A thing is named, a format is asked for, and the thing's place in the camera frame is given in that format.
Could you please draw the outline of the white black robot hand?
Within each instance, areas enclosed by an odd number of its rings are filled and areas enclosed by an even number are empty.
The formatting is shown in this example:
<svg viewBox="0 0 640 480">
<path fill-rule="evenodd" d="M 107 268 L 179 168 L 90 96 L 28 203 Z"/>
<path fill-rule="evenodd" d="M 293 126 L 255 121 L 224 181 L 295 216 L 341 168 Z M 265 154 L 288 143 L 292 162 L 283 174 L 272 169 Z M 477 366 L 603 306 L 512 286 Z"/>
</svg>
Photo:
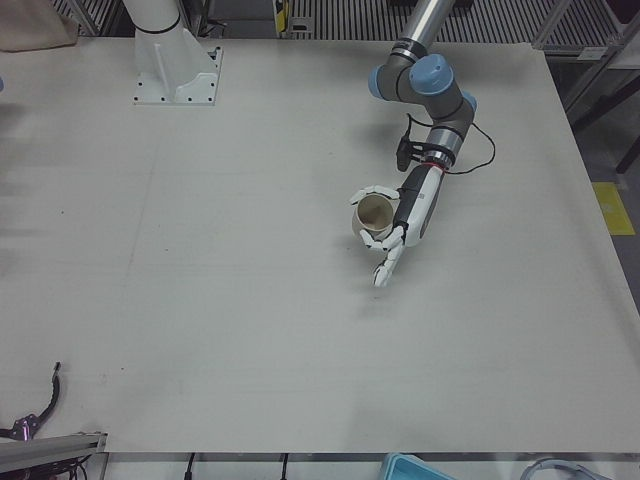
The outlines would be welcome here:
<svg viewBox="0 0 640 480">
<path fill-rule="evenodd" d="M 415 167 L 403 184 L 392 189 L 371 185 L 349 200 L 352 227 L 364 246 L 385 258 L 375 268 L 373 284 L 384 287 L 405 249 L 420 243 L 435 210 L 444 170 L 433 164 Z"/>
</svg>

